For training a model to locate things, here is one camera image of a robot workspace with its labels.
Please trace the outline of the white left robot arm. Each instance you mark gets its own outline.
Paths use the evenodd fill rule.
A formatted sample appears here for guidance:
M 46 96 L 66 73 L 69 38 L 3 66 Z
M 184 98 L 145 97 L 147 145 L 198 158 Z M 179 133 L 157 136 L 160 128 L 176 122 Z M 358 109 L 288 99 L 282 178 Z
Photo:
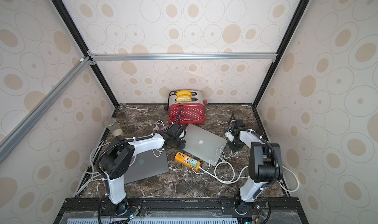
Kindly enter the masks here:
M 97 172 L 105 180 L 106 195 L 109 200 L 114 205 L 127 200 L 124 175 L 128 171 L 133 157 L 150 150 L 161 149 L 164 146 L 182 151 L 186 143 L 183 140 L 186 135 L 186 128 L 185 125 L 174 123 L 167 128 L 155 130 L 148 136 L 114 137 L 94 164 Z

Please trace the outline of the green charger plug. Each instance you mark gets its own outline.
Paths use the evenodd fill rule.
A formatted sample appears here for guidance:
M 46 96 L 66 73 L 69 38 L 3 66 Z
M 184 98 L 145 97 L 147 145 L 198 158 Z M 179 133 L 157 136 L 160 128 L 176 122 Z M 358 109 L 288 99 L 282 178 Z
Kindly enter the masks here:
M 199 167 L 200 167 L 200 162 L 198 160 L 195 160 L 195 159 L 191 159 L 190 160 L 190 166 L 193 170 L 195 171 L 198 171 Z

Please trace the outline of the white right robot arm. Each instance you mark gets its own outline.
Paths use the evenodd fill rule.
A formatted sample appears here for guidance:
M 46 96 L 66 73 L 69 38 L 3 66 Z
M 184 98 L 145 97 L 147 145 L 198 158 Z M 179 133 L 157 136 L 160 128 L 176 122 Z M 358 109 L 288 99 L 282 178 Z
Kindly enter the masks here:
M 283 178 L 281 148 L 277 143 L 265 140 L 254 129 L 245 127 L 243 120 L 230 119 L 225 136 L 227 146 L 232 152 L 239 151 L 244 145 L 250 149 L 249 178 L 240 188 L 240 200 L 254 202 L 259 194 Z

